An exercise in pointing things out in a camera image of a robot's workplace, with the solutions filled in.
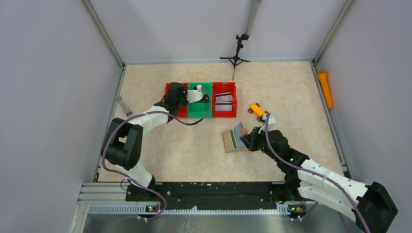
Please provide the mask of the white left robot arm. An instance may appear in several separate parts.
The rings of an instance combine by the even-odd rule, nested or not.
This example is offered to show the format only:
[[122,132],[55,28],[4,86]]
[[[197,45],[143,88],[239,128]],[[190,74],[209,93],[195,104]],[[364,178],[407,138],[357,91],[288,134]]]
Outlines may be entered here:
[[169,123],[180,108],[189,103],[188,89],[182,83],[169,84],[167,93],[149,110],[129,119],[115,118],[109,125],[101,150],[102,166],[128,178],[137,186],[143,200],[154,198],[154,176],[140,161],[144,134]]

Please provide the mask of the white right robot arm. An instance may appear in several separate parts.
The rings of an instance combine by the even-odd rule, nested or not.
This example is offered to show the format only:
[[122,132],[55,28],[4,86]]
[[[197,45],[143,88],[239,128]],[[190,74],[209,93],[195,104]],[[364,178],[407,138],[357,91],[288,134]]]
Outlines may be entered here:
[[261,151],[285,173],[285,194],[318,202],[356,223],[365,233],[388,231],[398,209],[387,189],[378,182],[365,184],[337,174],[289,145],[279,131],[254,127],[240,130],[240,140],[249,151]]

